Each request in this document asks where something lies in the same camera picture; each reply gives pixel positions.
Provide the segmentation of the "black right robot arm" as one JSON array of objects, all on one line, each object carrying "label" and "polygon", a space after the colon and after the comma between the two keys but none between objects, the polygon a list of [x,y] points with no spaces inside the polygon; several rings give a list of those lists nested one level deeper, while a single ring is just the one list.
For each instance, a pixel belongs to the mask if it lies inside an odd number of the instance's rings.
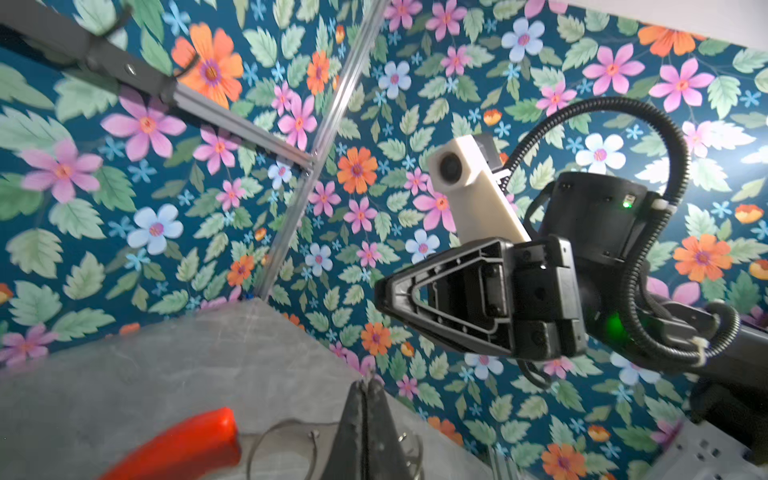
[{"label": "black right robot arm", "polygon": [[686,282],[670,289],[633,251],[651,226],[655,192],[611,176],[561,175],[534,201],[529,240],[483,236],[380,280],[375,304],[457,351],[505,356],[541,389],[547,362],[585,353],[589,339],[641,368],[698,376],[695,422],[708,422],[767,460],[767,333],[705,300],[724,271],[718,239],[680,249]]}]

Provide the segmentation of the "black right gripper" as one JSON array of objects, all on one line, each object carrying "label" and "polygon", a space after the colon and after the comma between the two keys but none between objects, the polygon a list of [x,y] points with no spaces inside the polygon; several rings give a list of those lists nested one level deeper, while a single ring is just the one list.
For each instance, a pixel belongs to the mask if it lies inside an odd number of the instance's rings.
[{"label": "black right gripper", "polygon": [[571,246],[556,236],[492,237],[432,254],[378,281],[374,303],[461,353],[552,360],[587,348]]}]

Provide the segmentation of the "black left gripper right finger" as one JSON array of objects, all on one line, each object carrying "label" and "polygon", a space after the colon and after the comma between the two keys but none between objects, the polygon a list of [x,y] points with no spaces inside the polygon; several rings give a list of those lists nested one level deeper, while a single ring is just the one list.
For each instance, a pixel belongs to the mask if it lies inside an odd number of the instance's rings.
[{"label": "black left gripper right finger", "polygon": [[365,452],[367,479],[410,479],[406,457],[382,384],[365,387]]}]

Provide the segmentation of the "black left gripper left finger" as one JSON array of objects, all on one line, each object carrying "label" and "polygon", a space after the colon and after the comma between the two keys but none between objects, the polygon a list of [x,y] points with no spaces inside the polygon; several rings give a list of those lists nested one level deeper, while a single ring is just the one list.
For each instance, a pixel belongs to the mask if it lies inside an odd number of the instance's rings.
[{"label": "black left gripper left finger", "polygon": [[366,387],[364,380],[350,386],[322,480],[362,480],[367,474]]}]

